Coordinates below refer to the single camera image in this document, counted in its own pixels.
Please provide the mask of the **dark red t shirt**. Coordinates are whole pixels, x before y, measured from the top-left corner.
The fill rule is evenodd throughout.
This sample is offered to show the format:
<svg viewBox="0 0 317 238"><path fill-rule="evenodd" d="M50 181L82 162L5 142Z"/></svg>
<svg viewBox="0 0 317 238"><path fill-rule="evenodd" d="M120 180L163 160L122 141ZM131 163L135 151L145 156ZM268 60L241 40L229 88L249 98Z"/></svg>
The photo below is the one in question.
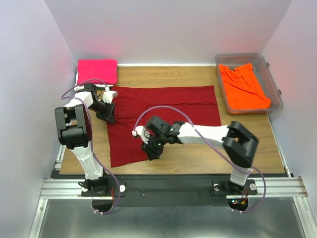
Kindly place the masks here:
<svg viewBox="0 0 317 238"><path fill-rule="evenodd" d="M134 125L145 125L152 116L168 123L186 121L195 125L220 126L221 120L213 86L129 88L114 86L115 122L107 125L111 167L147 160L142 140L132 136Z"/></svg>

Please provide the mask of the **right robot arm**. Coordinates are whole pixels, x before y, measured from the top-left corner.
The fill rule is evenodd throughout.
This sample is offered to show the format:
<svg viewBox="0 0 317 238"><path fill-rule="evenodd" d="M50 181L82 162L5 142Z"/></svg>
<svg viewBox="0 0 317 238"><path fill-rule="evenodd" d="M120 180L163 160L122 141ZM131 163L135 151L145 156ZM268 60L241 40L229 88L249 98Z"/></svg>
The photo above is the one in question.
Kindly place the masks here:
<svg viewBox="0 0 317 238"><path fill-rule="evenodd" d="M169 124L153 116L132 134L141 138L141 148L148 160L159 159L166 144L206 144L217 153L224 149L224 159L232 166L228 188L233 193L245 189L259 144L259 139L238 121L224 126L192 125L184 121Z"/></svg>

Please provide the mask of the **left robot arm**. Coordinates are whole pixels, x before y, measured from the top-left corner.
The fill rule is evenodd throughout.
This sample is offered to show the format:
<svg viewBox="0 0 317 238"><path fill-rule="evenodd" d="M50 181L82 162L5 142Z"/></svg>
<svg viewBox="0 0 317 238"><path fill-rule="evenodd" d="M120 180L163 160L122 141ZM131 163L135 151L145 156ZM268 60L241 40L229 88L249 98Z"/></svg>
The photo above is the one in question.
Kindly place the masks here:
<svg viewBox="0 0 317 238"><path fill-rule="evenodd" d="M60 144L75 155L85 173L85 180L79 182L83 192L105 196L111 191L111 185L105 169L94 158L89 110L95 112L98 119L114 123L113 99L118 93L106 86L100 98L97 90L95 84L85 84L75 91L68 104L56 108L54 115Z"/></svg>

